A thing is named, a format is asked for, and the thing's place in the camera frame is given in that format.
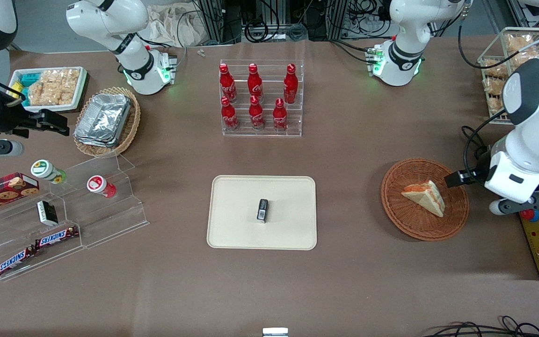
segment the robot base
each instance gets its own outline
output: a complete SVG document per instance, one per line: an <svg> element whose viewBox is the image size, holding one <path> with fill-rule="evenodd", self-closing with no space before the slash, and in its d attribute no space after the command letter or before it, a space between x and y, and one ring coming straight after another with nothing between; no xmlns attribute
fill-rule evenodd
<svg viewBox="0 0 539 337"><path fill-rule="evenodd" d="M389 55L388 50L392 43L392 40L388 40L369 49L365 53L366 59L368 62L374 61L374 63L368 64L367 68L368 71L370 71L370 75L378 77L385 84L391 86L403 86L409 83L413 76L419 72L421 60L415 63L415 65L409 63L410 68L408 68L408 70L401 70L398 67L398 64L396 64Z"/></svg>
<svg viewBox="0 0 539 337"><path fill-rule="evenodd" d="M131 79L126 72L128 84L142 95L152 95L161 90L164 86L173 83L174 72L170 70L169 57L166 53L160 53L155 49L149 51L153 56L153 67L145 74L141 80Z"/></svg>

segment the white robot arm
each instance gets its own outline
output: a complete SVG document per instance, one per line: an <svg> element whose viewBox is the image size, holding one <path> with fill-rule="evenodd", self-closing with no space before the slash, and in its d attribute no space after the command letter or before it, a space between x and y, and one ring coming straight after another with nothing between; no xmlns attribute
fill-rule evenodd
<svg viewBox="0 0 539 337"><path fill-rule="evenodd" d="M406 85L417 73L431 34L429 22L455 18L463 0L392 0L390 16L400 27L395 40L377 44L372 74L392 86Z"/></svg>
<svg viewBox="0 0 539 337"><path fill-rule="evenodd" d="M509 77L503 104L515 129L492 147L484 186L524 203L539 186L539 59L529 60Z"/></svg>
<svg viewBox="0 0 539 337"><path fill-rule="evenodd" d="M66 19L76 34L116 55L139 94L155 94L171 81L168 54L148 51L136 34L148 24L147 8L140 0L82 0L68 6Z"/></svg>

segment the foil container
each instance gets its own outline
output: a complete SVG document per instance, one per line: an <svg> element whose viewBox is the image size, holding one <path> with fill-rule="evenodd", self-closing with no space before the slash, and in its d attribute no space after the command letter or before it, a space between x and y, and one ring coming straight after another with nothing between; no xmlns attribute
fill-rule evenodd
<svg viewBox="0 0 539 337"><path fill-rule="evenodd" d="M120 142L130 106L130 98L122 94L94 96L74 130L74 137L86 145L116 147Z"/></svg>

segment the red button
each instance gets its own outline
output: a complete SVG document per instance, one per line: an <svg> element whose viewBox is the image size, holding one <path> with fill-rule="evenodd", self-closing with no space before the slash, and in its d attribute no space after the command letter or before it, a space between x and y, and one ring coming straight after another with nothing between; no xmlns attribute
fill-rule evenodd
<svg viewBox="0 0 539 337"><path fill-rule="evenodd" d="M535 216L535 211L533 211L533 209L526 209L524 211L521 211L519 213L519 216L526 220L532 220Z"/></svg>

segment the coca-cola bottle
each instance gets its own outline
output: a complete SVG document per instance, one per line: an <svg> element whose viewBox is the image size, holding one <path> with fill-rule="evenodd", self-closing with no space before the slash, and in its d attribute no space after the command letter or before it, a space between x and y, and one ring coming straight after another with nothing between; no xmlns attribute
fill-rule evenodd
<svg viewBox="0 0 539 337"><path fill-rule="evenodd" d="M234 78L228 71L228 66L225 63L220 64L220 85L222 86L222 92L230 102L236 101L236 86Z"/></svg>
<svg viewBox="0 0 539 337"><path fill-rule="evenodd" d="M249 64L248 65L248 93L251 94L251 96L257 96L259 98L259 102L263 102L263 82L261 81L261 77L257 73L257 64Z"/></svg>
<svg viewBox="0 0 539 337"><path fill-rule="evenodd" d="M297 67L294 63L286 67L286 77L284 78L284 100L287 104L293 104L297 99L297 89L299 88L299 80L295 72Z"/></svg>
<svg viewBox="0 0 539 337"><path fill-rule="evenodd" d="M248 107L248 114L251 116L251 123L253 124L253 130L260 132L265 128L265 122L263 121L263 108L259 105L259 98L257 96L251 96L251 105Z"/></svg>
<svg viewBox="0 0 539 337"><path fill-rule="evenodd" d="M234 132L238 130L238 118L236 117L236 112L234 107L230 104L230 100L224 96L222 97L222 118L224 120L224 126L229 132Z"/></svg>
<svg viewBox="0 0 539 337"><path fill-rule="evenodd" d="M276 107L274 108L274 129L279 132L286 130L286 108L284 100L276 98Z"/></svg>

